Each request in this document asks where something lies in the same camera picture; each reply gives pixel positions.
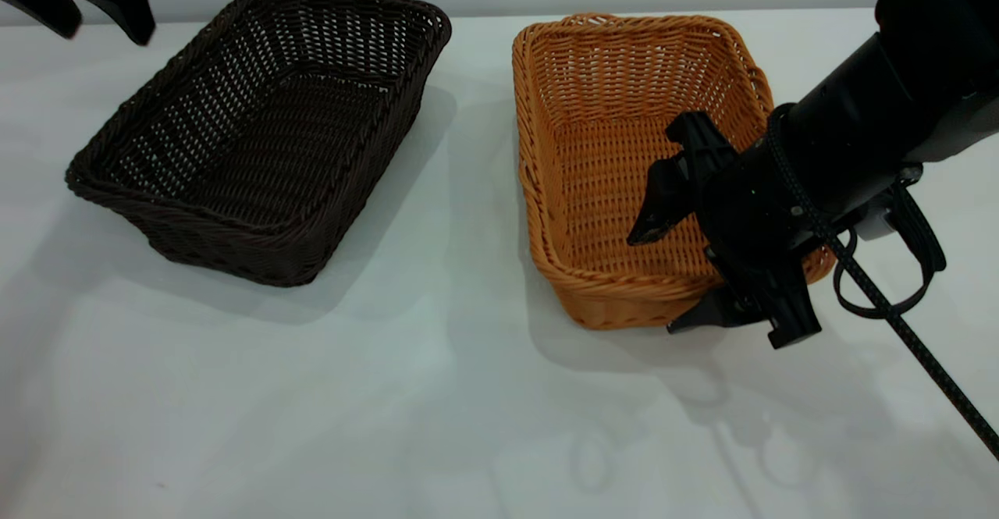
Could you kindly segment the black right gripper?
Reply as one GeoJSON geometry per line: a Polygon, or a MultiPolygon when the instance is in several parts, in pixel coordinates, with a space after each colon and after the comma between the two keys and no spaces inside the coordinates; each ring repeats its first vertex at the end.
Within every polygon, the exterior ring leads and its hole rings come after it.
{"type": "Polygon", "coordinates": [[[778,171],[770,146],[738,151],[705,112],[681,113],[667,136],[679,152],[647,170],[645,196],[627,244],[659,242],[689,215],[709,241],[709,262],[724,285],[667,324],[737,328],[767,321],[780,349],[820,332],[804,275],[807,221],[778,171]]]}

